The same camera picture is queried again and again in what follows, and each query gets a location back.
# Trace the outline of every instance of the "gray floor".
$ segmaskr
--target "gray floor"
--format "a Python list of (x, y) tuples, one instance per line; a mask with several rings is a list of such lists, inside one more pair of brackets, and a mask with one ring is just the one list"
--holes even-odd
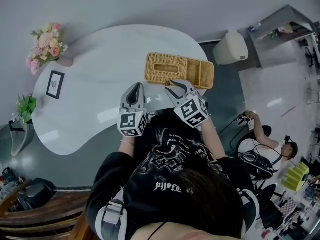
[[(202, 45), (202, 48), (208, 60), (215, 64), (212, 53), (214, 46), (215, 44), (206, 44)], [(215, 66), (214, 87), (208, 90), (205, 96), (218, 132), (245, 110), (240, 78), (237, 69), (232, 65)], [(228, 155), (233, 153), (229, 142), (239, 129), (238, 124), (234, 123), (221, 135)], [(60, 156), (50, 152), (35, 135), (26, 149), (12, 157), (12, 141), (9, 127), (6, 126), (0, 131), (0, 163), (4, 168), (11, 167), (17, 175), (27, 179), (43, 178), (52, 181), (57, 187), (90, 186), (106, 156), (117, 151), (121, 138), (114, 125), (92, 138), (77, 152)]]

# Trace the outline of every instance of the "white t-shirt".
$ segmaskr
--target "white t-shirt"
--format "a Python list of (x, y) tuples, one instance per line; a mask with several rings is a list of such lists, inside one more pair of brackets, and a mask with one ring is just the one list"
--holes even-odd
[[(264, 146), (257, 146), (257, 145), (260, 145), (258, 141), (251, 138), (245, 139), (243, 142), (241, 142), (239, 146), (239, 149), (238, 149), (239, 156), (242, 155), (241, 153), (245, 154), (246, 152), (254, 149), (255, 153), (260, 154), (262, 157), (268, 159), (272, 164), (274, 161), (276, 161), (279, 158), (279, 154), (277, 152), (281, 154), (280, 144), (275, 148), (277, 152), (275, 152), (273, 149), (266, 149), (266, 147)], [(275, 165), (273, 165), (273, 169), (275, 171), (279, 171), (280, 166), (281, 166), (281, 160), (277, 162)]]

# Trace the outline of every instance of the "black picture frame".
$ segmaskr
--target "black picture frame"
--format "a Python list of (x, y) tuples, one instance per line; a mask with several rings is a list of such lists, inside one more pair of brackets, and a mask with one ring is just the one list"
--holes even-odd
[[(51, 80), (52, 80), (52, 77), (53, 77), (54, 74), (61, 76), (60, 82), (59, 82), (59, 86), (58, 86), (58, 90), (57, 90), (57, 92), (56, 92), (56, 95), (53, 95), (53, 94), (51, 94), (51, 93), (49, 92)], [(50, 79), (49, 79), (49, 83), (48, 83), (48, 87), (47, 87), (47, 89), (46, 89), (46, 95), (48, 95), (48, 96), (50, 96), (50, 97), (52, 97), (52, 98), (55, 98), (55, 99), (59, 100), (60, 91), (61, 91), (61, 87), (62, 87), (62, 83), (63, 83), (63, 81), (64, 81), (64, 78), (65, 78), (65, 74), (64, 74), (64, 73), (61, 73), (61, 72), (52, 70), (52, 71), (51, 71), (51, 75), (50, 75)]]

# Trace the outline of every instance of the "pink flower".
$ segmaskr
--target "pink flower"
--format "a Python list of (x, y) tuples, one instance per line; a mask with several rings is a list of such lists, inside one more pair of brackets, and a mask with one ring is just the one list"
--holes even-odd
[(26, 65), (27, 65), (27, 67), (29, 68), (29, 69), (31, 69), (31, 62), (32, 62), (32, 58), (26, 58), (26, 61), (25, 61), (25, 63), (26, 63)]
[(53, 57), (57, 57), (57, 56), (59, 55), (59, 53), (60, 53), (60, 50), (59, 50), (58, 47), (52, 47), (52, 48), (50, 49), (50, 53), (51, 53), (51, 55), (52, 55)]
[(51, 33), (44, 33), (40, 36), (39, 38), (39, 47), (40, 48), (45, 48), (49, 45), (50, 40), (52, 38), (52, 34)]
[(31, 73), (32, 75), (36, 75), (39, 72), (40, 69), (40, 62), (38, 59), (33, 59), (31, 61)]
[(37, 42), (33, 44), (31, 50), (36, 56), (39, 56), (41, 53), (41, 49), (39, 48), (39, 44)]
[(55, 31), (58, 31), (60, 28), (61, 28), (61, 24), (60, 23), (52, 23), (52, 30), (55, 32)]

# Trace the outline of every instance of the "hand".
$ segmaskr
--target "hand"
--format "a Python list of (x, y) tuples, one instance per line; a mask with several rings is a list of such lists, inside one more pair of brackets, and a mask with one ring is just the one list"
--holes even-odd
[(252, 111), (246, 111), (246, 112), (245, 112), (245, 116), (246, 116), (247, 118), (255, 119), (256, 115), (257, 115), (257, 114), (253, 113)]

